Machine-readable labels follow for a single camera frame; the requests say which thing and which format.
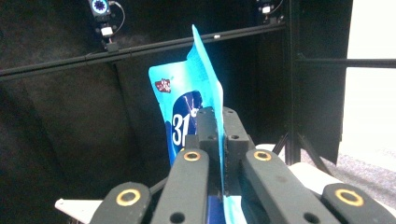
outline blue snack bag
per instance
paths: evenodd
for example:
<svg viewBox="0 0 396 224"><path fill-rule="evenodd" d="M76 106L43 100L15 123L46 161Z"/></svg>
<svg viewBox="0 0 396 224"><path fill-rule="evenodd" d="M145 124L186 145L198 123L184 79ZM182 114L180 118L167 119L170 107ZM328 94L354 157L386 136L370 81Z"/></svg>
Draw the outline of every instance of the blue snack bag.
<svg viewBox="0 0 396 224"><path fill-rule="evenodd" d="M150 67L148 70L151 87L160 104L165 122L169 161L173 164L177 153L185 146L185 136L196 134L196 113L211 106L215 112L219 139L219 166L223 185L223 90L204 44L195 26L192 26L194 45L187 61ZM208 211L207 223L246 223L240 207L240 196L209 197L209 208L223 206L223 211Z"/></svg>

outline black metal frame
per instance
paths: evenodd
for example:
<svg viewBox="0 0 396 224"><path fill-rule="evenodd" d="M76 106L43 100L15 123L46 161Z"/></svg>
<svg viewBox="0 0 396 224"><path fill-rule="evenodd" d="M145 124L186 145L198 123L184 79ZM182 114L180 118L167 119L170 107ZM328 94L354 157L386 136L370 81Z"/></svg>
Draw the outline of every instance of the black metal frame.
<svg viewBox="0 0 396 224"><path fill-rule="evenodd" d="M287 77L287 120L286 133L281 137L276 144L274 152L278 154L282 147L286 147L285 161L286 164L291 165L301 160L301 137L299 137L298 127L298 85L296 80L299 76L299 67L303 66L331 66L331 67L377 67L377 68L396 68L396 59L308 59L299 58L299 11L300 0L289 0L284 3L289 5L286 7L286 14L288 15L287 22L276 24L261 25L255 27L248 27L244 29L232 30L227 32L214 33L209 35L202 35L204 43L217 42L227 39L238 38L242 36L258 35L273 31L286 30L284 55L285 55L285 76ZM95 63L109 63L121 59L126 59L134 56L150 54L154 52L161 52L170 49L180 49L191 46L193 43L192 37L164 41L144 46L132 47L128 49L120 49L116 52L101 52L95 54L87 54L71 59L40 63L17 68L5 69L0 71L0 82L12 79L33 77L43 75L50 72L62 71L69 68L76 68ZM309 155L314 161L319 162L320 158L316 156L315 150L311 148L313 153Z"/></svg>
<svg viewBox="0 0 396 224"><path fill-rule="evenodd" d="M231 30L226 32L219 32L209 35L201 35L204 43L217 42L222 40L234 39L243 36L259 35L263 33L280 31L285 29L285 22L276 24L261 25L248 27L243 29ZM138 47L131 47L128 49L120 49L116 52L101 52L95 54L87 54L85 56L78 56L66 60L39 63L27 66L21 66L17 68L10 68L0 71L0 82L12 79L33 77L37 75L43 75L50 72L62 71L69 68L76 68L85 65L95 63L110 63L121 59L126 59L135 56L141 56L145 54L166 51L170 49L181 49L192 46L193 38L181 38L170 41L164 41L154 44L148 44Z"/></svg>
<svg viewBox="0 0 396 224"><path fill-rule="evenodd" d="M288 87L288 117L287 117L287 132L283 135L279 142L274 147L274 152L279 153L282 147L285 147L285 162L287 165L292 165L301 161L301 147L307 147L309 156L314 161L315 165L322 171L330 174L329 170L324 165L318 153L309 144L308 139L299 134L299 120L298 108L299 96L298 86L296 80L299 77L299 68L304 66L316 67L376 67L376 68L396 68L396 59L309 59L299 58L299 12L300 0L289 0L289 7L287 8L288 25L286 29L286 76L289 79Z"/></svg>

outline black vertical pole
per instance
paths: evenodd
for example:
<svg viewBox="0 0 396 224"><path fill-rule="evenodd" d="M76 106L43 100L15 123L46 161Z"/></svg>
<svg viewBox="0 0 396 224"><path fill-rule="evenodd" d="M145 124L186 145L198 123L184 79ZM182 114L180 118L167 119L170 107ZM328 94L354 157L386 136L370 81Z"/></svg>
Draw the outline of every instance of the black vertical pole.
<svg viewBox="0 0 396 224"><path fill-rule="evenodd" d="M300 0L289 0L289 17L288 29L286 32L286 57L287 57L287 81L289 97L287 101L288 117L288 141L285 145L285 162L287 165L292 165L295 162L301 161L301 149L298 145L298 117L297 115L297 63L295 62L298 51L299 42L299 11Z"/></svg>

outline white wall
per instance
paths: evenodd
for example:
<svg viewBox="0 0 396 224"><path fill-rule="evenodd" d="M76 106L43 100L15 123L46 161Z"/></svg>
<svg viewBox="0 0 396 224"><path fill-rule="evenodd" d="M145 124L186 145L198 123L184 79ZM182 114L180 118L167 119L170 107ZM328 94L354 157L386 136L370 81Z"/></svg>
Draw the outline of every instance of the white wall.
<svg viewBox="0 0 396 224"><path fill-rule="evenodd" d="M347 57L396 59L396 1L354 0ZM396 172L396 69L348 68L340 154Z"/></svg>

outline black horizontal bar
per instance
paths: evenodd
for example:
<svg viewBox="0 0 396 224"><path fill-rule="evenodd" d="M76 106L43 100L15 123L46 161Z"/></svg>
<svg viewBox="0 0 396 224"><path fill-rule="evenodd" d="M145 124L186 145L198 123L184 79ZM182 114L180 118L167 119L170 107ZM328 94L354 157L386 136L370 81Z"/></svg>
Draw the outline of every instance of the black horizontal bar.
<svg viewBox="0 0 396 224"><path fill-rule="evenodd" d="M396 59L297 59L302 66L396 68Z"/></svg>
<svg viewBox="0 0 396 224"><path fill-rule="evenodd" d="M242 36L258 35L262 33L279 31L283 29L285 29L285 23L281 22L273 25L261 25L261 26L225 31L220 33L214 33L209 35L201 35L201 38L204 43L210 43L215 41L238 38ZM125 58L150 54L154 52L166 51L170 49L186 48L188 46L191 46L192 43L193 43L193 37L187 37L187 38L181 38L181 39L164 41L154 44L132 47L128 49L120 49L117 52L100 52L100 53L88 54L85 56L78 56L75 58L60 60L56 62L38 63L33 65L21 66L17 68L10 68L0 71L0 81L6 81L11 79L23 78L23 77L32 77L36 75L41 75L55 71L62 71L64 69L75 68L75 67L80 67L94 63L114 62Z"/></svg>

